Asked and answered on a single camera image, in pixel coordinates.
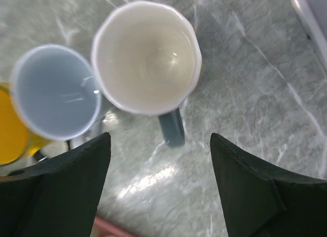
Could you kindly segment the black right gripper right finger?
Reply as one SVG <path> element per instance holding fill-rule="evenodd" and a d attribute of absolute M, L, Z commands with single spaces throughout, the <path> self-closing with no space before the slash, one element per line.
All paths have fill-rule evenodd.
<path fill-rule="evenodd" d="M 229 236 L 326 236 L 326 181 L 282 169 L 220 134 L 210 139 Z"/>

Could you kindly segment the dark grey mug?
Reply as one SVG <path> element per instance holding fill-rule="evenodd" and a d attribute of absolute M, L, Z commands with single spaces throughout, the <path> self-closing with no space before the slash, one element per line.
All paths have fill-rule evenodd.
<path fill-rule="evenodd" d="M 202 56 L 194 28 L 180 12 L 150 1 L 114 9 L 94 35 L 90 60 L 109 102 L 158 117 L 166 144 L 184 145 L 179 106 L 198 84 Z"/>

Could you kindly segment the yellow mug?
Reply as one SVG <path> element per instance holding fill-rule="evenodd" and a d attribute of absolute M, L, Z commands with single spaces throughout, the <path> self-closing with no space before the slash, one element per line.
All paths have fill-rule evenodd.
<path fill-rule="evenodd" d="M 30 131 L 13 108 L 9 83 L 1 83 L 1 166 L 33 156 L 52 141 Z"/>

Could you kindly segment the pale blue grey mug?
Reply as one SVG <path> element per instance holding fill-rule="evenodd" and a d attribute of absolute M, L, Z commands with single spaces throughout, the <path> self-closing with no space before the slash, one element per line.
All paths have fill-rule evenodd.
<path fill-rule="evenodd" d="M 84 134 L 100 113 L 101 92 L 89 62 L 64 45 L 43 44 L 25 52 L 12 68 L 9 86 L 19 118 L 49 140 Z"/>

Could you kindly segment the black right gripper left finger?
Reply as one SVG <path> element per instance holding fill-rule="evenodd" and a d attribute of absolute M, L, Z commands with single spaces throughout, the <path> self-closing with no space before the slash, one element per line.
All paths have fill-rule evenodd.
<path fill-rule="evenodd" d="M 90 236 L 111 136 L 1 177 L 1 236 Z"/>

